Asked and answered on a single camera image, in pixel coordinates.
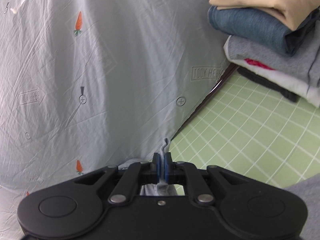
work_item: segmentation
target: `carrot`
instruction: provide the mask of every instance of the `carrot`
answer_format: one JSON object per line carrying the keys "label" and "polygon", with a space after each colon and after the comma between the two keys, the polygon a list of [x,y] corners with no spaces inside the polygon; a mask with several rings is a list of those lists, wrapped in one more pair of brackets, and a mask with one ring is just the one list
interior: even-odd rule
{"label": "carrot", "polygon": [[77,172],[78,172],[79,175],[82,175],[82,174],[83,174],[83,173],[82,173],[83,168],[82,168],[82,165],[81,165],[81,163],[80,163],[79,160],[77,160],[76,170],[77,170]]}
{"label": "carrot", "polygon": [[82,13],[81,11],[79,12],[79,15],[78,15],[78,19],[77,19],[77,22],[76,22],[76,30],[75,30],[75,36],[78,36],[79,34],[81,34],[81,29],[82,28]]}

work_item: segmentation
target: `bed sheet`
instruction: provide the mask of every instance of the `bed sheet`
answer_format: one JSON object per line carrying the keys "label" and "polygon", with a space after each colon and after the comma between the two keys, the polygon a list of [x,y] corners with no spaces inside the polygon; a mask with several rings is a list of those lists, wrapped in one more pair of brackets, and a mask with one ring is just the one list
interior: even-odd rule
{"label": "bed sheet", "polygon": [[0,0],[0,239],[36,190],[148,159],[228,61],[207,0]]}

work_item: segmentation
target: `gray clothing on floor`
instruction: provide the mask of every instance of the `gray clothing on floor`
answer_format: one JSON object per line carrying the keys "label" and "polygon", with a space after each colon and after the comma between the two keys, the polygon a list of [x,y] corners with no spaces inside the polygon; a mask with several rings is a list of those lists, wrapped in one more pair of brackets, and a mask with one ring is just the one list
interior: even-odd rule
{"label": "gray clothing on floor", "polygon": [[308,219],[302,230],[303,240],[320,239],[320,173],[286,190],[302,198],[307,204]]}
{"label": "gray clothing on floor", "polygon": [[319,21],[316,22],[315,29],[307,34],[304,42],[292,57],[282,56],[257,42],[238,36],[231,36],[228,43],[230,59],[249,58],[257,60],[273,69],[294,76],[313,87],[320,86],[319,48]]}
{"label": "gray clothing on floor", "polygon": [[[164,180],[164,154],[169,151],[170,148],[170,140],[168,138],[164,138],[161,149],[159,151],[160,154],[160,162],[161,162],[161,171],[162,174],[160,176],[160,182],[156,185],[147,184],[141,187],[140,195],[142,196],[174,196],[177,195],[176,188],[174,185],[168,185]],[[127,169],[132,163],[136,162],[144,162],[145,160],[140,159],[131,159],[127,162],[121,164],[119,166],[119,170]]]}

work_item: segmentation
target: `silver screw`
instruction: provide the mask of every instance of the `silver screw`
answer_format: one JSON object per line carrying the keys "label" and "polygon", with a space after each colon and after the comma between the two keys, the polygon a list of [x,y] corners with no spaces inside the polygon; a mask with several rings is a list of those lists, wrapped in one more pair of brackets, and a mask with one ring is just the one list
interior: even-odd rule
{"label": "silver screw", "polygon": [[117,194],[117,195],[111,196],[110,201],[118,204],[118,203],[122,203],[122,202],[126,201],[126,199],[127,198],[124,195]]}
{"label": "silver screw", "polygon": [[158,201],[158,205],[159,206],[164,206],[166,204],[166,202],[164,200],[159,200]]}
{"label": "silver screw", "polygon": [[201,194],[198,196],[198,200],[202,203],[208,203],[214,200],[214,197],[210,194]]}

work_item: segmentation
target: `green tiled floor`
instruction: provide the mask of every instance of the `green tiled floor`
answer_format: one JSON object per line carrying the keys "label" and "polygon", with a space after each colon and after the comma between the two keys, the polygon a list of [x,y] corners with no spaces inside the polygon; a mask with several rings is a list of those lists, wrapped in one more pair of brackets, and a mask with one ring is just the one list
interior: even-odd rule
{"label": "green tiled floor", "polygon": [[320,109],[304,99],[291,103],[235,73],[170,151],[174,161],[200,169],[215,164],[287,187],[320,172]]}

